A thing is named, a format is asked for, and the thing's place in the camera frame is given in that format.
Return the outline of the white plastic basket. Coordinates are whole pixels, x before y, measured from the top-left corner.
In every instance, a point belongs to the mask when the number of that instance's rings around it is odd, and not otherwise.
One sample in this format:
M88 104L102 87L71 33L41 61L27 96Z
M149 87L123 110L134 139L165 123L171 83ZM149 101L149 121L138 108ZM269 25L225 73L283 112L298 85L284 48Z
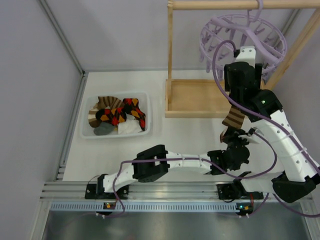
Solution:
M118 125L115 126L114 131L108 135L95 135L94 128L89 125L88 114L89 110L94 107L94 105L99 101L98 97L104 96L113 96L121 101L124 98L136 98L139 100L139 108L142 112L145 113L145 130L139 133L132 134L118 134ZM151 101L149 95L143 91L123 91L123 92L114 92L114 93L99 93L97 96L89 96L84 101L84 107L82 109L82 117L80 119L80 135L84 139L111 139L111 138L128 138L128 137L137 137L147 134L151 128L152 122L152 110L151 110ZM127 120L135 120L132 115L126 114Z

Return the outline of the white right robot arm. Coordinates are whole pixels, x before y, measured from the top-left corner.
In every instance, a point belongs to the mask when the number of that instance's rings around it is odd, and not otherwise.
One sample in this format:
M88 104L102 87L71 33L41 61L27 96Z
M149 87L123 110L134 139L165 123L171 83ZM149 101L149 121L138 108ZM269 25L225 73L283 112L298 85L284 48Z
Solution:
M275 93L261 89L262 66L239 61L224 66L224 89L230 103L245 114L269 142L280 172L266 173L240 182L246 192L276 194L293 203L310 194L320 183L320 166L308 154L291 128Z

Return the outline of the aluminium mounting rail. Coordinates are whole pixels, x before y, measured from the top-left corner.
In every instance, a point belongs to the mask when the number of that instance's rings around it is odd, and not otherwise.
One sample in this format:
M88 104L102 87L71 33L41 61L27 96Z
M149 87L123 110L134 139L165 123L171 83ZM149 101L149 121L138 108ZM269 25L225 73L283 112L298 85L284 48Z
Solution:
M53 211L98 213L129 212L216 212L256 210L265 198L252 194L222 200L223 182L133 183L113 193L96 194L95 182L47 182L40 200L49 201Z

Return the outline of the grey sock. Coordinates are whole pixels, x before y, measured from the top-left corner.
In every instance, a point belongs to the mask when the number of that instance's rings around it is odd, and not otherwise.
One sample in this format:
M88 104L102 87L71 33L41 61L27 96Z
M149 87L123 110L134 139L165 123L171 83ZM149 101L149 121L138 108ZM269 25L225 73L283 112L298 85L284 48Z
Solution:
M102 122L98 127L94 128L93 133L96 136L106 136L109 135L112 131L114 131L116 127L107 122Z

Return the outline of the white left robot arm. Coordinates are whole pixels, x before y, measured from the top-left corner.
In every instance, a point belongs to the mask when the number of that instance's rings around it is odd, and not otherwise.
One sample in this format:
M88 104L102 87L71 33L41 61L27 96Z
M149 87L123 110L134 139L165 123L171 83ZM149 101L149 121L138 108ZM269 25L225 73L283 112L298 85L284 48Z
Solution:
M169 172L194 172L201 175L225 175L249 163L249 141L243 130L232 131L222 141L225 150L212 150L200 155L189 155L166 150L158 144L136 155L133 160L123 161L117 173L102 174L96 183L88 182L87 200L125 199L125 191L134 182L152 183Z

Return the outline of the argyle sock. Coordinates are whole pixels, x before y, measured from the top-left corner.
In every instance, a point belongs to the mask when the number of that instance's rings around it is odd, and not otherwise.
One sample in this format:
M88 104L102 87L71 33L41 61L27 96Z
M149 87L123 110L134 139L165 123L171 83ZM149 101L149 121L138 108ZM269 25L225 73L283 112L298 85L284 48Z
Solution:
M96 114L97 120L117 126L120 123L124 123L127 120L127 114L124 107L118 107L113 109L101 109Z
M124 98L124 111L131 115L139 122L140 128L144 131L146 128L146 114L141 111L139 107L139 100L137 98Z

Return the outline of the wooden hanger rack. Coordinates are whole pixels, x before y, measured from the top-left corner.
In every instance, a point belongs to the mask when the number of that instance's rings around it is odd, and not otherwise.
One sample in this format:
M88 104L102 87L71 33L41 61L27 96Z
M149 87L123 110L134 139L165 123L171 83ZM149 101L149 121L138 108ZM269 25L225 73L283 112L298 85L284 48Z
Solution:
M223 118L230 109L218 87L209 79L174 79L173 13L191 10L255 10L256 0L169 0L167 2L168 77L165 82L165 117L167 118ZM318 0L265 0L264 9L314 9L314 13L301 30L283 62L262 87L272 90L294 62L304 46L320 26Z

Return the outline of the purple round clip hanger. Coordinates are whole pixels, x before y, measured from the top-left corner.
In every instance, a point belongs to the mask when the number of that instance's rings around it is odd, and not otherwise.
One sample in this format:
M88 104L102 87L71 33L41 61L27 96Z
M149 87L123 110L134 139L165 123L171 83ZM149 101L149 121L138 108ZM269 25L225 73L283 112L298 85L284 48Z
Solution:
M284 60L288 46L283 33L260 17L264 3L258 1L255 14L233 13L214 15L202 28L199 37L199 61L206 72L212 69L213 54L224 40L231 40L237 49L254 47L255 62L262 64L262 79L266 82Z

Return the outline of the brown striped sock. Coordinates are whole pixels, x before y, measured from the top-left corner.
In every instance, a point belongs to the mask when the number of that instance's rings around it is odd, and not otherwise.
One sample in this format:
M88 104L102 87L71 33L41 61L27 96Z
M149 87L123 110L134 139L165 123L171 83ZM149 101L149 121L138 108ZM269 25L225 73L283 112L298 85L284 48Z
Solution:
M227 116L222 121L222 124L226 127L241 129L244 119L245 115L240 111L240 109L232 105Z
M101 121L96 119L96 113L101 109L115 109L123 107L124 103L115 96L98 96L98 102L88 112L88 123L92 128L97 128Z

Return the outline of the white sock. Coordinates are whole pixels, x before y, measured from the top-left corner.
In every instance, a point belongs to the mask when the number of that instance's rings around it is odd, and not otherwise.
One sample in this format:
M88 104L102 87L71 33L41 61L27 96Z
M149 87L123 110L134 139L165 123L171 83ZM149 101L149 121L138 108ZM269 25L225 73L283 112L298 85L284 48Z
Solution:
M138 120L127 120L118 124L118 134L128 135L136 134L142 131Z

